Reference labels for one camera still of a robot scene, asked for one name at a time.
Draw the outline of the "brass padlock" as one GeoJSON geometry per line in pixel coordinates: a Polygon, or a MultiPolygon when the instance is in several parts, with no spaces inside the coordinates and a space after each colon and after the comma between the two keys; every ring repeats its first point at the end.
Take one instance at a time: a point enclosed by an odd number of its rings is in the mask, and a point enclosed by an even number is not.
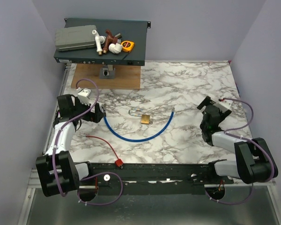
{"type": "Polygon", "coordinates": [[[140,108],[131,108],[128,110],[128,114],[130,116],[134,116],[134,117],[140,117],[140,123],[141,124],[153,124],[150,115],[147,114],[141,114],[143,110],[140,108]]]}

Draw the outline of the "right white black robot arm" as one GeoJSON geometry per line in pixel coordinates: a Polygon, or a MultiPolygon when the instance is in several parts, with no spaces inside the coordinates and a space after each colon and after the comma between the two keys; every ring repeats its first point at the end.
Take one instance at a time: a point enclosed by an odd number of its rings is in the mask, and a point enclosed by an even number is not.
{"type": "Polygon", "coordinates": [[[202,110],[200,129],[204,142],[210,146],[225,149],[235,154],[236,159],[214,162],[214,168],[207,170],[210,183],[218,183],[223,176],[240,179],[246,184],[268,182],[278,176],[278,167],[263,138],[249,139],[233,135],[230,129],[222,130],[222,123],[231,113],[228,98],[213,101],[205,97],[197,106],[202,110]]]}

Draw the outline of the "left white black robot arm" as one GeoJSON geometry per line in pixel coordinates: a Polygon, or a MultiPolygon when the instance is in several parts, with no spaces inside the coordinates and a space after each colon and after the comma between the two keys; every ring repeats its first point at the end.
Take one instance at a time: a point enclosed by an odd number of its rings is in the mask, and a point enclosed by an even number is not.
{"type": "Polygon", "coordinates": [[[55,131],[52,143],[46,153],[36,159],[40,184],[46,197],[58,194],[65,196],[77,190],[80,182],[90,185],[94,181],[90,164],[76,164],[69,149],[82,120],[98,123],[106,115],[99,103],[90,102],[90,90],[83,90],[77,96],[61,95],[57,101],[59,109],[53,123],[55,131]]]}

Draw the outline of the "white pipe elbow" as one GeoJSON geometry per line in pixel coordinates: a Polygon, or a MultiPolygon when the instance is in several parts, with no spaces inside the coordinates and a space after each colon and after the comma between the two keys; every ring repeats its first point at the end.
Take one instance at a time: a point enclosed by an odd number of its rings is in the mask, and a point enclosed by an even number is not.
{"type": "Polygon", "coordinates": [[[119,54],[122,52],[123,46],[119,43],[111,43],[108,47],[109,52],[113,54],[119,54]]]}

